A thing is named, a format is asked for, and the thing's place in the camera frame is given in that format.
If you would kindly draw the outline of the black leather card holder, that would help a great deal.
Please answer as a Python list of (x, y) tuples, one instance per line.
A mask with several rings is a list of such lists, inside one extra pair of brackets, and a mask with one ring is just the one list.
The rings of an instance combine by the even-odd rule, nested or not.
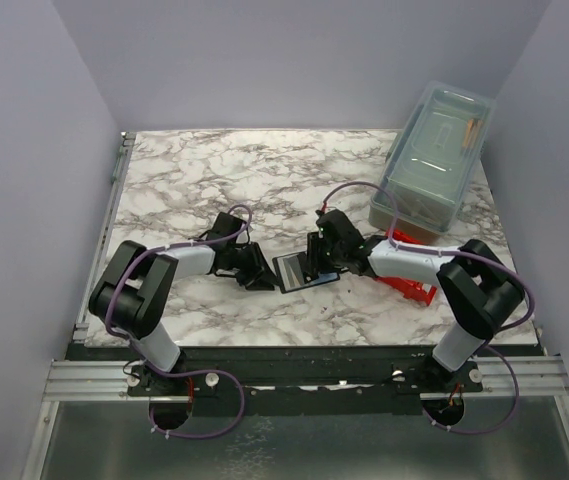
[[(288, 255), (298, 255), (299, 256), (300, 264), (301, 264), (303, 273), (306, 277), (305, 286), (299, 290), (295, 290), (292, 292), (285, 292), (283, 290), (282, 283), (281, 283), (281, 277), (280, 277), (280, 271), (279, 271), (279, 267), (277, 264), (277, 261), (280, 258), (288, 256)], [(304, 252), (289, 253), (289, 254), (278, 256), (278, 257), (274, 257), (272, 262), (273, 262), (273, 268), (274, 268), (275, 275), (276, 275), (277, 280), (279, 282), (279, 289), (280, 289), (280, 292), (282, 294), (293, 293), (293, 292), (301, 291), (304, 289), (313, 288), (313, 287), (333, 283), (333, 282), (336, 282), (340, 279), (340, 275), (338, 273), (325, 273), (325, 274), (318, 273), (317, 275), (311, 274), (309, 271), (306, 270), (306, 254)]]

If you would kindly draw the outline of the red plastic bin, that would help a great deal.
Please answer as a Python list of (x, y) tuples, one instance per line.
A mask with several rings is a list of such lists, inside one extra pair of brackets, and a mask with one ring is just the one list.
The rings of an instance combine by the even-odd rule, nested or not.
[[(392, 234), (394, 240), (399, 240), (409, 244), (421, 245), (421, 242), (410, 235), (395, 229)], [(418, 303), (430, 306), (436, 293), (437, 288), (430, 284), (424, 284), (414, 280), (408, 280), (399, 277), (380, 277), (378, 282), (384, 283), (395, 290), (399, 291), (405, 299), (413, 300)]]

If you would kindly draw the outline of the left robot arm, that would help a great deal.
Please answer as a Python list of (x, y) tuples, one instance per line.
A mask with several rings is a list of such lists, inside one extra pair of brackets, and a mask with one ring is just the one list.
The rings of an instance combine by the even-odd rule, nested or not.
[(180, 347), (162, 317), (173, 281), (215, 275), (234, 279), (248, 291), (279, 287), (258, 244), (191, 241), (148, 249), (127, 240), (120, 244), (93, 288), (88, 309), (107, 332), (125, 339), (154, 366), (151, 382), (165, 395), (178, 393), (186, 380)]

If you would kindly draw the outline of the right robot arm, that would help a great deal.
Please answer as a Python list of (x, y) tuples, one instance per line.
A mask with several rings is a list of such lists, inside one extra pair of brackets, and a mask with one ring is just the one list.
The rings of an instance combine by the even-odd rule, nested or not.
[(453, 249), (437, 249), (385, 236), (340, 236), (327, 229), (307, 235), (307, 274), (349, 272), (373, 279), (403, 278), (442, 291), (455, 323), (434, 347), (424, 379), (444, 392), (460, 380), (460, 367), (489, 343), (525, 299), (521, 281), (492, 251), (472, 239)]

